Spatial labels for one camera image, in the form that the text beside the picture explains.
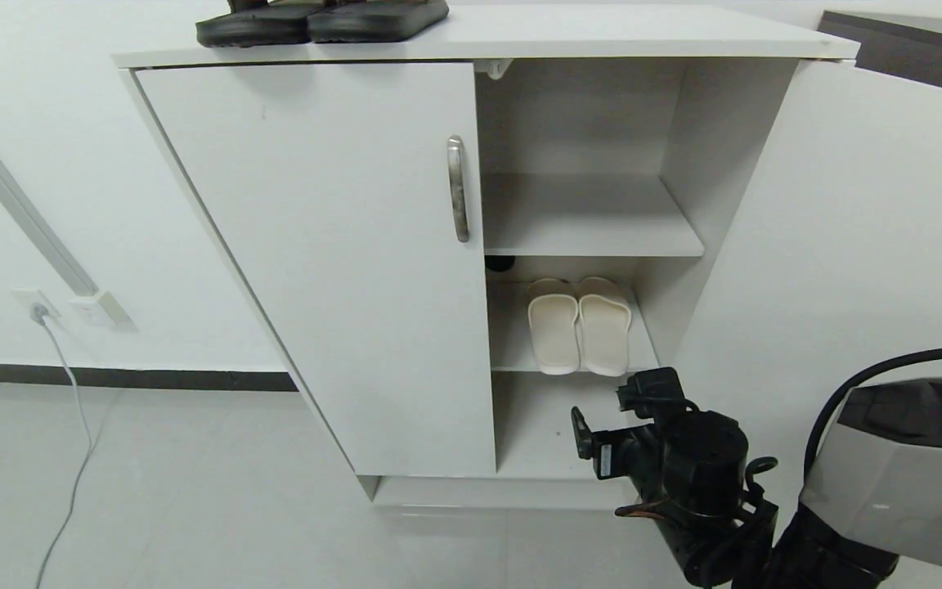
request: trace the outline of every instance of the metal handle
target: metal handle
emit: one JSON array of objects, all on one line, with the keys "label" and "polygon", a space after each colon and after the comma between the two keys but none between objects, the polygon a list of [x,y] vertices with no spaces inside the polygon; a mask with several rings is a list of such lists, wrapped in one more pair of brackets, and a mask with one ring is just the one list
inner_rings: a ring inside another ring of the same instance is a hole
[{"label": "metal handle", "polygon": [[467,243],[471,239],[471,232],[468,231],[468,206],[464,200],[464,139],[460,135],[449,137],[446,156],[449,160],[449,194],[453,199],[456,239],[460,243]]}]

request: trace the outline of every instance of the slipper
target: slipper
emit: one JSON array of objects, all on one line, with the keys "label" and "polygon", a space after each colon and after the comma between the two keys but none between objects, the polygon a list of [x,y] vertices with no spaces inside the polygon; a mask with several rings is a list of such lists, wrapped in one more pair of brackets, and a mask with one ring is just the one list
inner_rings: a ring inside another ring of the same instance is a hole
[{"label": "slipper", "polygon": [[572,285],[554,278],[542,278],[530,284],[527,295],[530,299],[530,340],[540,372],[576,372],[580,369],[580,349],[576,346],[578,306]]},{"label": "slipper", "polygon": [[616,284],[598,277],[586,278],[576,287],[580,299],[580,346],[585,368],[602,376],[627,372],[627,332],[631,308]]}]

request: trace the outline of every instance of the floor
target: floor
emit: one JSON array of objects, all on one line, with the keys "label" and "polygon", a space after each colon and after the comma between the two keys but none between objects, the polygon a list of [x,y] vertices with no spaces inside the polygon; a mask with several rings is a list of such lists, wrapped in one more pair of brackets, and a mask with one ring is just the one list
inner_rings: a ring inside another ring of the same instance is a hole
[{"label": "floor", "polygon": [[[44,589],[684,588],[650,522],[375,510],[290,393],[83,389],[98,443]],[[85,450],[64,387],[0,384],[0,587],[34,586]],[[903,562],[883,588],[942,585]]]}]

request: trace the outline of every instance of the wall switch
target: wall switch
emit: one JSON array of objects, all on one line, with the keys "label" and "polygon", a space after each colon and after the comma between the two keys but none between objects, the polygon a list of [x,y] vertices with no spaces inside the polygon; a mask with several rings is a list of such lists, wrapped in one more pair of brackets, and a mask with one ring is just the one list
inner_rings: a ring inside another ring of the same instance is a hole
[{"label": "wall switch", "polygon": [[30,312],[31,305],[38,303],[46,307],[46,310],[49,312],[49,317],[61,316],[61,313],[57,312],[56,307],[49,302],[49,299],[46,299],[46,295],[42,294],[42,291],[38,290],[38,288],[12,288],[10,292],[12,292],[16,301],[24,305],[26,312]]},{"label": "wall switch", "polygon": [[75,297],[68,301],[68,305],[89,325],[119,327],[120,324],[130,321],[130,316],[107,290],[97,291],[97,294],[91,297]]}]

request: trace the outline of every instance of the cabinet door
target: cabinet door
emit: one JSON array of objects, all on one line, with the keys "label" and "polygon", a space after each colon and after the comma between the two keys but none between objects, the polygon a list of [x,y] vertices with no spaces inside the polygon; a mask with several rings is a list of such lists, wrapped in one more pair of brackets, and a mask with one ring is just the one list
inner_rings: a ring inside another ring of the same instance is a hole
[{"label": "cabinet door", "polygon": [[769,481],[792,501],[837,386],[937,346],[942,89],[801,63],[676,354],[685,393],[780,458]]},{"label": "cabinet door", "polygon": [[[494,473],[471,64],[137,78],[355,471]],[[464,141],[467,242],[451,135]]]}]

